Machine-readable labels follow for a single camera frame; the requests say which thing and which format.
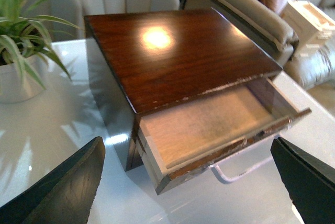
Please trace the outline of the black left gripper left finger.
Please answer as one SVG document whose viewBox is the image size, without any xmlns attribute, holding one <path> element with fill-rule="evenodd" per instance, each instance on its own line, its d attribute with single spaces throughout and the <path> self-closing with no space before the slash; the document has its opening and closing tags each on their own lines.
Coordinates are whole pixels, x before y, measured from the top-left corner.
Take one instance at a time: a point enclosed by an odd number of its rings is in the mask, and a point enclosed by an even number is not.
<svg viewBox="0 0 335 224">
<path fill-rule="evenodd" d="M 99 187 L 105 146 L 96 137 L 1 207 L 1 223 L 87 223 Z"/>
</svg>

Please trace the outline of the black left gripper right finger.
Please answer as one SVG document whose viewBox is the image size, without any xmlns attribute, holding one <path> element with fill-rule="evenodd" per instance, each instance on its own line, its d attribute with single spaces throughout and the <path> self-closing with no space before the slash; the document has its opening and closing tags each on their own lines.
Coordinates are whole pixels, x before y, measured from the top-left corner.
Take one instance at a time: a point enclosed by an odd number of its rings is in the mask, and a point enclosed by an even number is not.
<svg viewBox="0 0 335 224">
<path fill-rule="evenodd" d="M 334 168 L 277 137 L 271 154 L 304 223 L 334 223 Z"/>
</svg>

